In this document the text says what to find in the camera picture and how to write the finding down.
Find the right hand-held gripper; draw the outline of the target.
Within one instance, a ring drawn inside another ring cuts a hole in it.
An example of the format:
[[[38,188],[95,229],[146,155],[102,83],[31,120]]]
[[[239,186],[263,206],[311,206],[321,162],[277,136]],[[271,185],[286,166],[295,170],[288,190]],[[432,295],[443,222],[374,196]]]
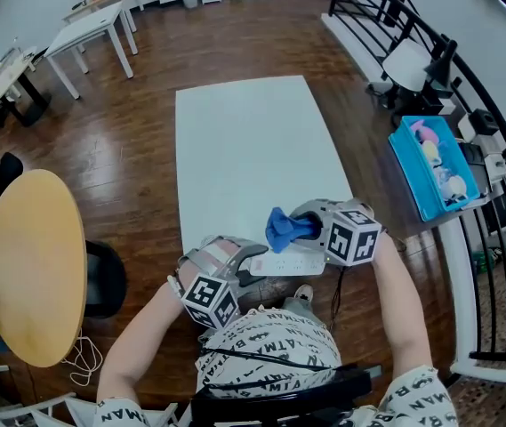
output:
[[[354,266],[370,262],[382,226],[357,210],[345,208],[347,201],[310,200],[296,207],[292,219],[316,217],[321,219],[324,263],[334,266]]]

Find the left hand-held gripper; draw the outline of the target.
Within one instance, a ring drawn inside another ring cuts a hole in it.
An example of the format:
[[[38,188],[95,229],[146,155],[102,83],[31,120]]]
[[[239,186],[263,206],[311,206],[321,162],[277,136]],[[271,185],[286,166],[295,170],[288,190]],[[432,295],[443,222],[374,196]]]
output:
[[[239,297],[261,282],[248,268],[250,259],[267,253],[265,245],[244,238],[212,237],[178,260],[176,295],[185,310],[200,325],[219,330],[238,316]],[[197,269],[192,281],[181,280],[185,263]]]

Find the person's right hand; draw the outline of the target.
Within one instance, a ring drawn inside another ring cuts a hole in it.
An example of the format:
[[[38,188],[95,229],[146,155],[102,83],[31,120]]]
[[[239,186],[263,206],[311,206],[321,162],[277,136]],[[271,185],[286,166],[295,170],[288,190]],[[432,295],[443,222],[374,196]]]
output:
[[[366,203],[362,202],[358,198],[352,198],[349,201],[345,203],[345,208],[349,210],[357,210],[367,217],[373,219],[374,218],[374,211],[373,208]]]

